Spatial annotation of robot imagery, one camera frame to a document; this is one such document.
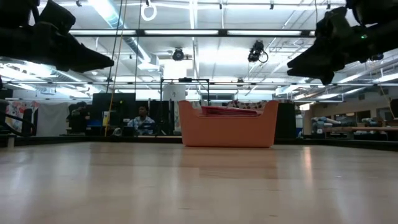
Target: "ceiling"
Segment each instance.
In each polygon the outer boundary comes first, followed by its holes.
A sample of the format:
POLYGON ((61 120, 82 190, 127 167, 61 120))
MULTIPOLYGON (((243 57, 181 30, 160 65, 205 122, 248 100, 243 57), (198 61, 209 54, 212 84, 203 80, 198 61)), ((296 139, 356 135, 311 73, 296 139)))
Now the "ceiling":
MULTIPOLYGON (((58 1, 61 6, 68 9, 75 17, 76 24, 72 29, 110 29, 103 16, 96 10, 90 1, 80 1, 82 7, 75 4, 75 0, 58 1)), ((308 29, 314 30, 315 24, 323 18, 328 2, 332 7, 342 6, 345 1, 341 0, 318 0, 317 10, 315 10, 312 0, 274 0, 274 10, 269 10, 270 1, 255 0, 222 0, 223 9, 219 8, 219 0, 198 0, 197 6, 195 0, 152 0, 151 4, 156 5, 157 14, 151 21, 145 21, 140 14, 140 1, 127 0, 127 8, 119 8, 125 1, 114 1, 116 11, 122 12, 125 28, 128 29, 308 29), (190 1, 192 7, 196 10, 190 10, 190 1)), ((146 16, 150 16, 153 10, 146 9, 146 16)), ((351 25, 356 25, 351 12, 347 15, 351 25)), ((126 77, 124 81, 134 82, 137 74, 138 82, 159 81, 159 71, 141 70, 137 68, 137 57, 131 48, 119 37, 78 37, 77 40, 90 49, 111 56, 115 48, 116 67, 111 69, 111 77, 126 77)), ((167 63, 171 58, 171 52, 175 48, 183 49, 187 55, 195 53, 197 70, 188 69, 188 76, 197 76, 198 78, 209 78, 215 82, 236 82, 238 78, 243 78, 245 82, 277 82, 292 83, 305 82, 302 77, 287 76, 286 63, 290 58, 296 57, 300 52, 310 47, 314 39, 306 38, 252 38, 252 37, 196 37, 193 41, 191 37, 140 37, 137 38, 138 44, 148 54, 158 56, 160 64, 167 63), (248 63, 249 49, 256 40, 262 40, 269 53, 269 61, 265 64, 248 63)), ((396 59, 396 50, 385 54, 384 63, 396 59)), ((339 71, 341 78, 357 74, 366 69, 379 65, 380 62, 367 62, 364 64, 353 63, 347 65, 342 71, 339 71)), ((77 74, 69 72, 72 77, 78 77, 77 80, 87 81, 105 81, 109 75, 109 68, 77 74)), ((364 75, 353 82, 368 82, 371 78, 377 78, 378 74, 372 77, 364 75)), ((52 81, 71 80, 70 77, 59 75, 48 78, 52 81)), ((319 80, 311 80, 313 83, 320 83, 319 80)), ((95 85, 98 90, 105 90, 103 85, 95 85)), ((259 86, 256 90, 275 90, 281 86, 259 86)), ((131 89, 131 85, 118 85, 117 89, 131 89)), ((159 84, 138 85, 137 88, 157 89, 159 84)), ((231 86, 214 86, 214 89, 231 88, 231 86)), ((315 91, 316 87, 311 88, 293 88, 296 95, 303 92, 310 93, 315 91)))

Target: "orange bin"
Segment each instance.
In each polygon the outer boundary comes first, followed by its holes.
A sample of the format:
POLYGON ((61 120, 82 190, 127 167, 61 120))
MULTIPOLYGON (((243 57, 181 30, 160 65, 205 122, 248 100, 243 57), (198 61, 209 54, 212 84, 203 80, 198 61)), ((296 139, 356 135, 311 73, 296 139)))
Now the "orange bin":
POLYGON ((182 142, 199 147, 271 147, 274 144, 278 101, 269 101, 262 115, 203 116, 188 101, 180 101, 182 142))

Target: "person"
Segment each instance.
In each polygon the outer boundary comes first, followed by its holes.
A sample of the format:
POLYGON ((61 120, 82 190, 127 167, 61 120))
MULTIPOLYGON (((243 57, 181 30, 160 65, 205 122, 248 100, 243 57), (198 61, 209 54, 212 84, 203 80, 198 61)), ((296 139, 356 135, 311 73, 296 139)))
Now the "person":
POLYGON ((67 123, 70 122, 73 133, 84 133, 87 121, 90 119, 90 112, 87 111, 87 103, 82 101, 76 104, 77 109, 70 112, 67 123))
POLYGON ((145 106, 140 106, 138 109, 138 117, 130 120, 127 124, 129 127, 134 127, 136 134, 145 135, 153 134, 155 121, 148 117, 148 110, 145 106))

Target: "ventilation duct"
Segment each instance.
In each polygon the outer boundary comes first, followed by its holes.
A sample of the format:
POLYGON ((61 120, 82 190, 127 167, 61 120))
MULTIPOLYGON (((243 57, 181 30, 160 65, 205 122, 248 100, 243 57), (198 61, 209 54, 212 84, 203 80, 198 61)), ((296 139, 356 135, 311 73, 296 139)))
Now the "ventilation duct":
MULTIPOLYGON (((91 6, 98 12, 98 14, 108 23, 108 25, 112 29, 128 29, 124 24, 122 18, 118 11, 116 10, 116 6, 112 0, 88 0, 91 6)), ((136 53, 138 59, 143 64, 151 64, 155 65, 157 68, 159 67, 159 59, 155 55, 148 55, 145 50, 137 43, 137 40, 133 37, 122 37, 122 40, 131 48, 131 50, 136 53)))

